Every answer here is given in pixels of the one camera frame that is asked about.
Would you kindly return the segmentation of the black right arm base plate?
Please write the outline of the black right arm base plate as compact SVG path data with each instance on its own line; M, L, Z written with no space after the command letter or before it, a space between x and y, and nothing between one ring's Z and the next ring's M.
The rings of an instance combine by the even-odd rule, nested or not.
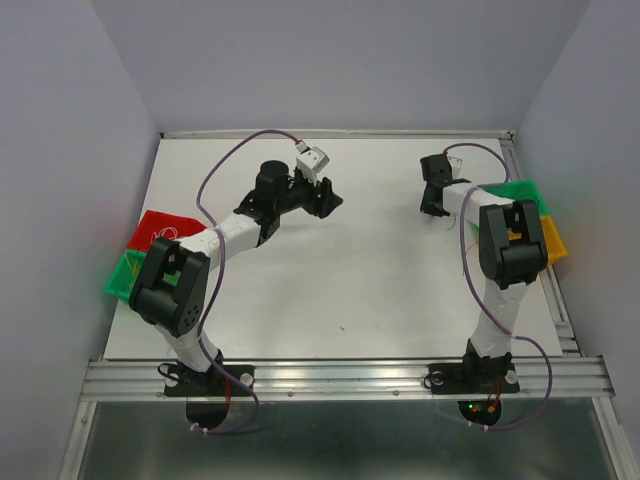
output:
M481 357L471 349L460 362L429 364L423 385L435 395L520 392L510 353L500 357Z

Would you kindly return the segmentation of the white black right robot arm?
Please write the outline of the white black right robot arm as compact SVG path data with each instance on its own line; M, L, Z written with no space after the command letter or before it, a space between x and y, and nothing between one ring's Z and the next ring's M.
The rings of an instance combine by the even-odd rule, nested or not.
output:
M533 200L497 196L487 187L456 179L444 153L420 160L426 182L420 211L433 217L456 215L463 235L477 229L478 261L485 278L478 324L458 363L432 363L426 384L435 394L480 394L494 386L519 390L512 363L513 330L520 305L548 253L538 207Z

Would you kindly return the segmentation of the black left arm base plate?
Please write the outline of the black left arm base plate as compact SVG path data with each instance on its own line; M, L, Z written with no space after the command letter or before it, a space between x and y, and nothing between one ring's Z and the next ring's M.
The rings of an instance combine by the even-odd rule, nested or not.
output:
M164 378L164 395L170 398L187 397L249 397L247 389L227 379L211 366L206 372L196 372L180 362L163 362L157 367Z

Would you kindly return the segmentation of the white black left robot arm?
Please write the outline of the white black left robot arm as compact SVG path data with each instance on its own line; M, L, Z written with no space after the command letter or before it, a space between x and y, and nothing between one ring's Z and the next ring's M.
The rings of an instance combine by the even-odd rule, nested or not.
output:
M343 203L329 179L318 174L327 165L316 153L287 164L261 164L254 188L220 224L178 240L160 237L146 254L129 296L129 307L159 331L178 361L189 369L188 382L199 393L215 392L223 371L213 363L219 350L202 326L209 273L223 262L269 240L281 216L303 209L317 218Z

